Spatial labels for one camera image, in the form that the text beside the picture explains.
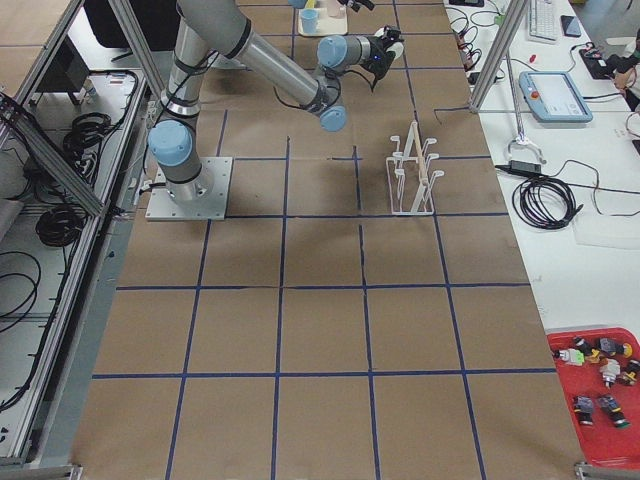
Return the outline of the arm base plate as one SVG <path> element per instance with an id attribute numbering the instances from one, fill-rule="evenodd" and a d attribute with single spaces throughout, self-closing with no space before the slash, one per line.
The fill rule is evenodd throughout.
<path id="1" fill-rule="evenodd" d="M 202 157 L 199 176 L 186 184 L 173 184 L 165 178 L 161 167 L 146 209 L 149 221 L 223 220 L 226 215 L 232 157 Z"/>

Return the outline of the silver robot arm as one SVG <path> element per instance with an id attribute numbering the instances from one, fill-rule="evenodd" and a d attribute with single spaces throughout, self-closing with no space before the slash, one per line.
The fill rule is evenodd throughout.
<path id="1" fill-rule="evenodd" d="M 209 68 L 247 68 L 261 75 L 293 99 L 294 109 L 317 116 L 324 130 L 336 132 L 347 119 L 341 76 L 359 65 L 381 80 L 404 50 L 393 26 L 368 36 L 332 35 L 320 40 L 318 64 L 308 73 L 259 35 L 233 1 L 180 1 L 177 11 L 173 66 L 147 144 L 170 197 L 180 203 L 204 197 L 214 184 L 196 151 L 199 94 Z"/>

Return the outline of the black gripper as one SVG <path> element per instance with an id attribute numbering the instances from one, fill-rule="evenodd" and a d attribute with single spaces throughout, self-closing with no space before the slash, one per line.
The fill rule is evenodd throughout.
<path id="1" fill-rule="evenodd" d="M 353 11 L 359 11 L 362 7 L 372 11 L 374 3 L 371 0 L 342 0 L 342 4 Z"/>
<path id="2" fill-rule="evenodd" d="M 374 75 L 375 80 L 381 80 L 396 58 L 396 52 L 393 49 L 396 41 L 375 36 L 369 36 L 368 41 L 370 44 L 368 71 Z"/>

